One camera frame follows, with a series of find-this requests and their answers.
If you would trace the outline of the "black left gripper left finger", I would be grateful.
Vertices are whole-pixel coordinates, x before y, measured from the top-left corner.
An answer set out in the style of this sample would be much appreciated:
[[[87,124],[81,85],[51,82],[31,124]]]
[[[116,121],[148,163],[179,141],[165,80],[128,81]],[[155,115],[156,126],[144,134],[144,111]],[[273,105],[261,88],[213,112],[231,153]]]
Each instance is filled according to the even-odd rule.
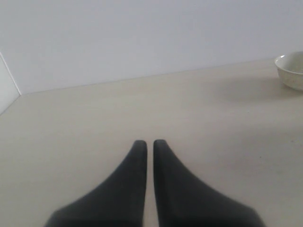
[[[116,170],[94,190],[55,211],[47,227],[141,227],[147,144],[136,140]]]

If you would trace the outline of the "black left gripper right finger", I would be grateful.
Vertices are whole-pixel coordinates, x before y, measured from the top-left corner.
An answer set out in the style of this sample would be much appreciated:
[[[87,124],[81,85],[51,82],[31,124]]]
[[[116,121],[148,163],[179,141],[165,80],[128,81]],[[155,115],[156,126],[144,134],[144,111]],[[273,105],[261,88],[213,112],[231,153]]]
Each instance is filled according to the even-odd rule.
[[[153,182],[161,227],[263,227],[257,212],[211,188],[165,140],[153,143]]]

